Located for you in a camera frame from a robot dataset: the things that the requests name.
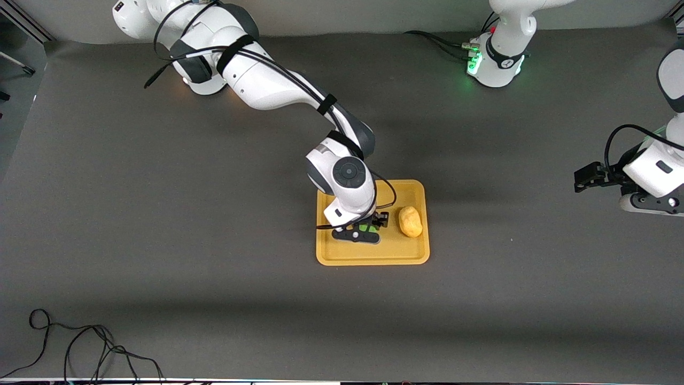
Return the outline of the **yellow plastic tray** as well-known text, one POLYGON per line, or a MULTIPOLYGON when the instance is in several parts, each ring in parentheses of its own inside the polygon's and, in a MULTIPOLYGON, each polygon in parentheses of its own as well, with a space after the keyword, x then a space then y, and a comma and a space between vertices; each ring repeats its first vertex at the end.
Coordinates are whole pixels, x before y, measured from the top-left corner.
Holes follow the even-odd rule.
POLYGON ((430 256, 430 237, 425 189, 422 183, 413 179, 390 180, 398 193, 395 204, 384 208, 389 213, 387 227, 376 231, 379 243, 354 243, 337 240, 331 230, 316 232, 316 258, 327 266, 378 266, 378 265, 421 265, 430 256), (400 211, 414 207, 421 220, 423 231, 416 238, 406 236, 400 227, 400 211))

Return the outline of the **yellow-brown potato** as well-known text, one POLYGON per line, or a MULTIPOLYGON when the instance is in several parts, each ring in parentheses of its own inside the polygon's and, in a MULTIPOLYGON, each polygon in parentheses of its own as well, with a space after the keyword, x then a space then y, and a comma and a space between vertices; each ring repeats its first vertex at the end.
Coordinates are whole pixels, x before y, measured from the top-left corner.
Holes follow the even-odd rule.
POLYGON ((413 206, 401 208, 399 215, 401 232, 408 238, 418 238, 423 233, 423 225, 420 212, 413 206))

